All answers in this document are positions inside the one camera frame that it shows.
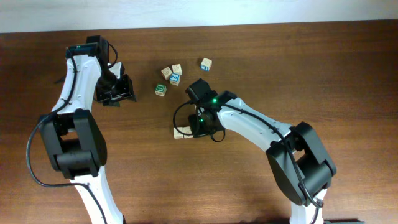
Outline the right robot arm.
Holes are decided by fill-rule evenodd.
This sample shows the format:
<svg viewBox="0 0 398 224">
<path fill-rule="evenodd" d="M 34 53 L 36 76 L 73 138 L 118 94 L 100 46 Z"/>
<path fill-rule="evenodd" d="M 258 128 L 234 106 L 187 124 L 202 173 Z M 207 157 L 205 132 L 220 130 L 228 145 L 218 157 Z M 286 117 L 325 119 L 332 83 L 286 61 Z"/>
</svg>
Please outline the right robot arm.
<svg viewBox="0 0 398 224">
<path fill-rule="evenodd" d="M 281 123 L 252 109 L 230 91 L 212 90 L 203 79 L 185 93 L 195 113 L 188 120 L 195 138 L 227 130 L 266 153 L 277 186 L 291 202 L 290 223 L 324 223 L 324 197 L 336 166 L 316 131 L 305 122 Z"/>
</svg>

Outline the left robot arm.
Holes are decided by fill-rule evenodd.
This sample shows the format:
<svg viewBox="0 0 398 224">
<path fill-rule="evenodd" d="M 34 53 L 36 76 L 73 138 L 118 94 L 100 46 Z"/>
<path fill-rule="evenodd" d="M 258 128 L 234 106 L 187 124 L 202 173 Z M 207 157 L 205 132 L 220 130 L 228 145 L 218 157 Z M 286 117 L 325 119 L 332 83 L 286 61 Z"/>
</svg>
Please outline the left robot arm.
<svg viewBox="0 0 398 224">
<path fill-rule="evenodd" d="M 108 185 L 106 141 L 91 113 L 95 101 L 119 106 L 121 100 L 136 100 L 123 64 L 109 61 L 113 49 L 100 35 L 69 46 L 61 95 L 34 128 L 41 135 L 51 166 L 63 174 L 66 187 L 77 189 L 92 223 L 126 221 Z"/>
</svg>

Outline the red-sided block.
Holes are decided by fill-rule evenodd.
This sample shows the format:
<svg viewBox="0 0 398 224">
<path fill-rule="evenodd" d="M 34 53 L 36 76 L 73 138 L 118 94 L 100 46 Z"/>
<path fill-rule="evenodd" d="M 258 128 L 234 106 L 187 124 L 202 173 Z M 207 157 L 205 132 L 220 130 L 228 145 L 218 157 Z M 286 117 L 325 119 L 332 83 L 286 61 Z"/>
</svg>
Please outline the red-sided block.
<svg viewBox="0 0 398 224">
<path fill-rule="evenodd" d="M 192 138 L 192 130 L 189 126 L 183 127 L 183 137 L 186 138 Z"/>
</svg>

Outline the plain wooden block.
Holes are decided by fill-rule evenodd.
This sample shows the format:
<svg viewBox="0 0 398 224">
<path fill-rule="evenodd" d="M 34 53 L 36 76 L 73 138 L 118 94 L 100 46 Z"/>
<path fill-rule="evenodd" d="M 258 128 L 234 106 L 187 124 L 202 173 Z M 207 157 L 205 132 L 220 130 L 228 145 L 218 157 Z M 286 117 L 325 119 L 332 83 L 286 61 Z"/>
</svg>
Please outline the plain wooden block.
<svg viewBox="0 0 398 224">
<path fill-rule="evenodd" d="M 183 127 L 173 128 L 173 134 L 175 139 L 183 139 L 184 138 Z"/>
</svg>

